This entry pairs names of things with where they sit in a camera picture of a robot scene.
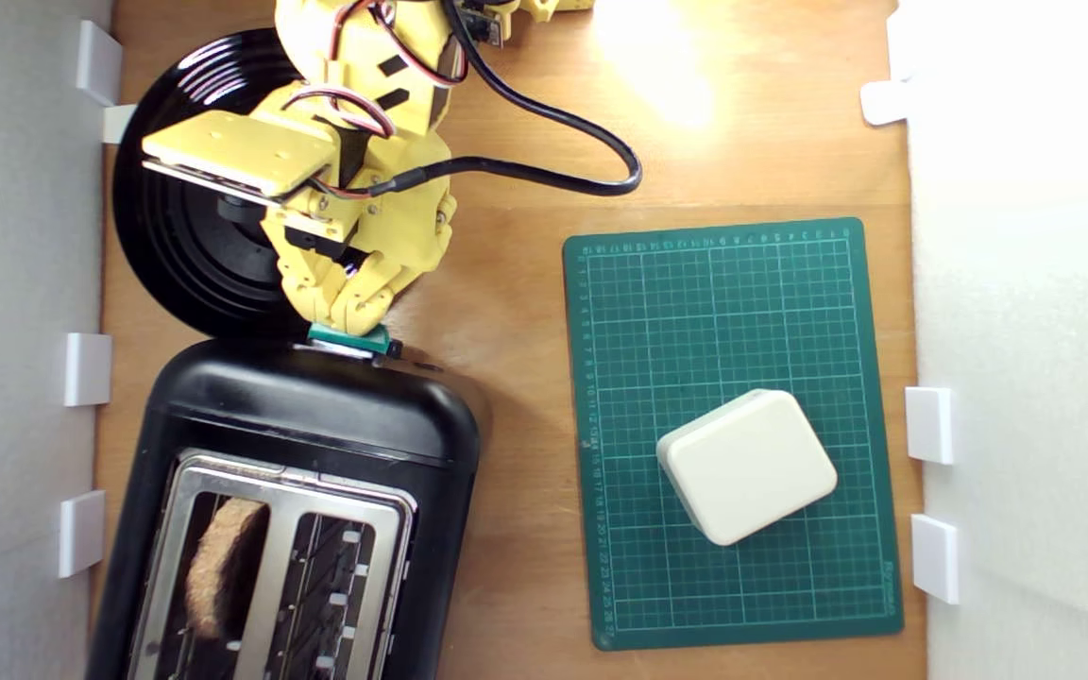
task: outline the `green object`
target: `green object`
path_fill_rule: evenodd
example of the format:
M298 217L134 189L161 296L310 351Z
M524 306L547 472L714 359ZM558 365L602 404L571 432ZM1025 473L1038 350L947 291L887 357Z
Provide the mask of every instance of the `green object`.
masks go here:
M807 641L904 625L863 224L577 236L565 245L593 641ZM793 393L833 494L718 547L656 442L749 391Z
M372 332L368 335L362 336L350 335L337 331L335 327L314 323L310 326L310 341L323 341L323 343L344 345L355 349L362 349L366 353L376 353L378 355L388 354L390 345L393 344L393 337L390 336L390 329L384 327L384 323L372 329Z

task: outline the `black plate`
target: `black plate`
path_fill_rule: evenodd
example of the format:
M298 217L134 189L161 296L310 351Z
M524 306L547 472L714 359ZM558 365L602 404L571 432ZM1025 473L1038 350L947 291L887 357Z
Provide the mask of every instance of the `black plate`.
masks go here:
M150 87L120 144L112 198L125 257L148 293L200 333L299 339L308 322L284 297L258 220L225 220L215 190L141 168L141 138L209 108L248 113L298 77L275 29L225 36Z

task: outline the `white plastic block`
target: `white plastic block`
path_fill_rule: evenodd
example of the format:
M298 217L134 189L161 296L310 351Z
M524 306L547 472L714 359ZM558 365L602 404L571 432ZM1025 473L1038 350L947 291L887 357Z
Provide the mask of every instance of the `white plastic block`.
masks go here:
M103 559L103 502L102 491L61 500L58 577L73 577Z
M863 120L868 125L888 125L910 118L910 91L907 83L881 81L867 83L858 90L863 104Z
M960 552L955 527L925 514L913 516L914 585L949 605L960 604Z
M911 457L940 465L955 463L951 448L951 391L905 387L905 433Z
M838 485L795 397L753 391L657 443L657 460L695 527L730 546Z
M133 113L136 111L136 103L103 109L103 144L120 144L121 139L125 137L125 129L128 129L128 122L133 120Z
M115 107L120 99L120 72L125 49L95 22L83 20L78 32L78 89L102 103Z
M889 30L889 81L910 81L918 72L919 35L915 9L898 8L886 22Z
M70 333L65 341L65 406L111 400L111 335Z

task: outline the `toaster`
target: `toaster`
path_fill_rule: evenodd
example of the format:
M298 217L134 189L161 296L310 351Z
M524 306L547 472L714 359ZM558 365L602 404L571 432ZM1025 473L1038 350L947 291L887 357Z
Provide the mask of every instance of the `toaster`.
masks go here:
M147 401L87 679L434 677L487 426L419 362L185 349Z

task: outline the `wooden table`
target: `wooden table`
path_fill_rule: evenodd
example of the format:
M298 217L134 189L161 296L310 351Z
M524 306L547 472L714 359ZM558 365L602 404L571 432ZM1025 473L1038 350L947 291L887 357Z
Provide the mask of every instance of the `wooden table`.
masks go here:
M925 599L911 585L907 545L907 518L923 503L919 468L905 456L902 396L915 382L904 131L869 129L858 109L858 87L888 74L885 17L894 1L598 2L552 25L519 21L512 47L491 60L527 94L621 133L646 163L642 189L601 199L457 177L461 211L448 258L391 318L407 344L497 398L441 677L924 677ZM125 102L191 48L269 25L272 8L273 0L118 0ZM620 172L609 152L514 111L475 78L457 90L442 132L459 153ZM111 159L109 151L109 168ZM583 571L561 242L573 233L843 214L868 227L905 632L598 653ZM147 296L108 221L103 329L116 337L118 360L96 475L115 520L154 375L199 336Z

